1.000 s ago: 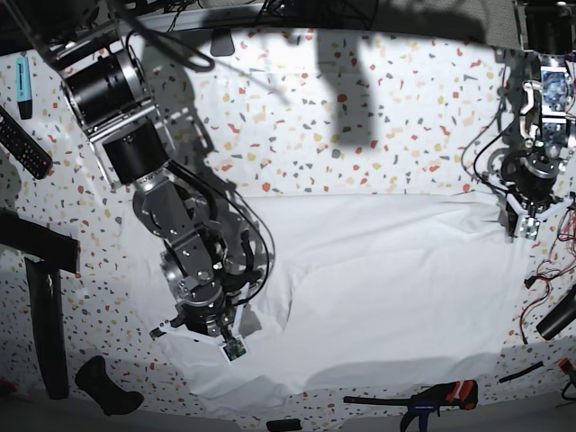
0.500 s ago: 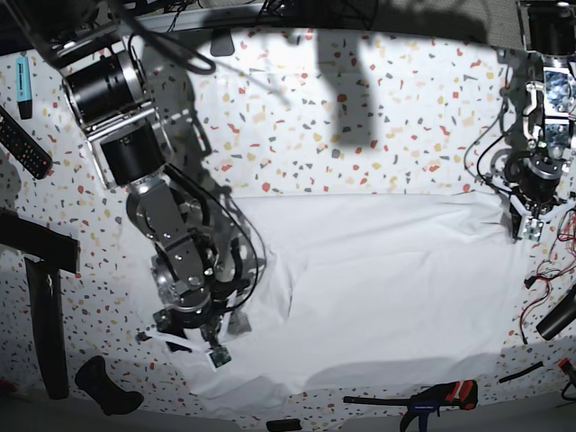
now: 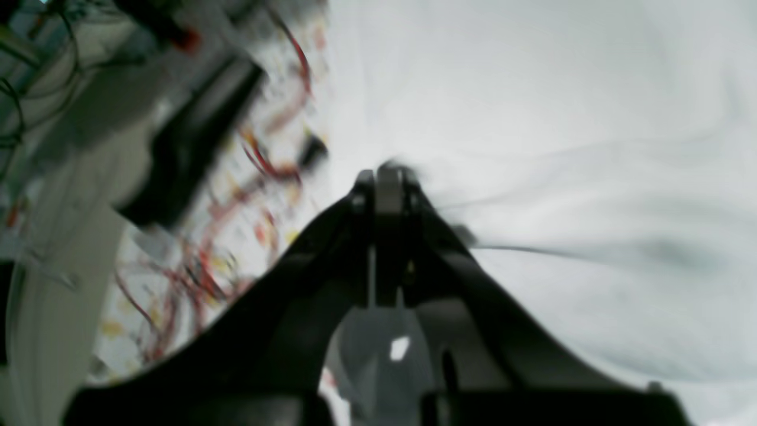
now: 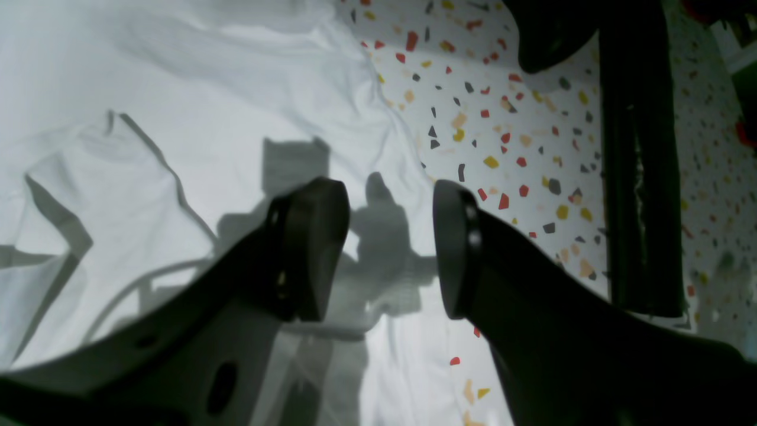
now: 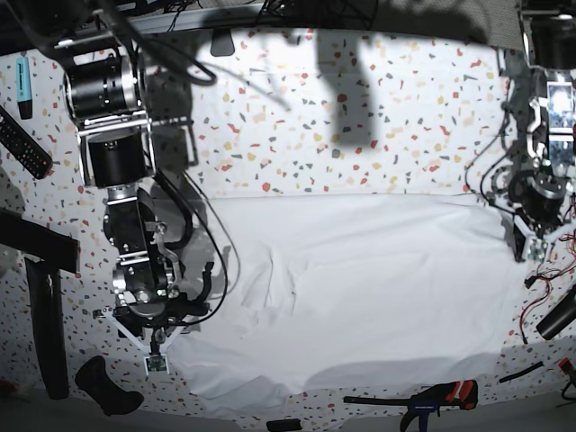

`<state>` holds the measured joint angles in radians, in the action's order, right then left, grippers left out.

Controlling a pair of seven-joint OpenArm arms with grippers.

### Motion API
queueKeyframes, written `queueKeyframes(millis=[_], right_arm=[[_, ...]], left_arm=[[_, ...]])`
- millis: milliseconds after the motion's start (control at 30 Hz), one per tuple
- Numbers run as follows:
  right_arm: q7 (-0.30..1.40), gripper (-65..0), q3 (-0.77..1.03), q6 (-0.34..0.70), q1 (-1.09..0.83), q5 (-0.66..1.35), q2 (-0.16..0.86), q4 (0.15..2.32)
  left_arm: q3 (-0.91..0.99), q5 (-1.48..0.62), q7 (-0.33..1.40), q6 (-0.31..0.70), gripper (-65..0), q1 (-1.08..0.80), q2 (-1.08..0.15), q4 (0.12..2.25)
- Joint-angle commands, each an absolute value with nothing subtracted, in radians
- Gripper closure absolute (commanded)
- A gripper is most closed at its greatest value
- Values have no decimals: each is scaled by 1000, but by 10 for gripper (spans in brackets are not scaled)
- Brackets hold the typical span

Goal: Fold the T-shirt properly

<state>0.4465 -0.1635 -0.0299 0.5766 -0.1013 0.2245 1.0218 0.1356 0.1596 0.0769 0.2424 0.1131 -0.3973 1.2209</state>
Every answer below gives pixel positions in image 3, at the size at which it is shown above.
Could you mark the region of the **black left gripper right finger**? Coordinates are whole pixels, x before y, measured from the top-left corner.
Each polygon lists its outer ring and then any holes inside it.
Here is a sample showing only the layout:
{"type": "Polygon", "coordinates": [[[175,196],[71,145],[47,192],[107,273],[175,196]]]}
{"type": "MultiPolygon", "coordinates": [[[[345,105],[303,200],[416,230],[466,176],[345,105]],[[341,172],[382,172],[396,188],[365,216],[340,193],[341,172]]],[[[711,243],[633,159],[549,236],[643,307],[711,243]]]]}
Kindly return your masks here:
{"type": "Polygon", "coordinates": [[[579,360],[485,273],[402,172],[402,292],[419,315],[442,389],[424,425],[686,425],[657,383],[635,389],[579,360]]]}

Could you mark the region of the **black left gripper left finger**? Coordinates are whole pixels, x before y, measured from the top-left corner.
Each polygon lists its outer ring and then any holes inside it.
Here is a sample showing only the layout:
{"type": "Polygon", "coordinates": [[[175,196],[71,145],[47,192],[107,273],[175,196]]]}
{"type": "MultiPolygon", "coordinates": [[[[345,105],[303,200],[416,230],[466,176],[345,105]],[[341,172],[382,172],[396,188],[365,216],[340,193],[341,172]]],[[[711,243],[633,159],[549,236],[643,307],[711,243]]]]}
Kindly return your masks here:
{"type": "Polygon", "coordinates": [[[336,425],[319,393],[344,315],[365,305],[375,178],[319,214],[189,345],[114,386],[83,388],[64,425],[336,425]]]}

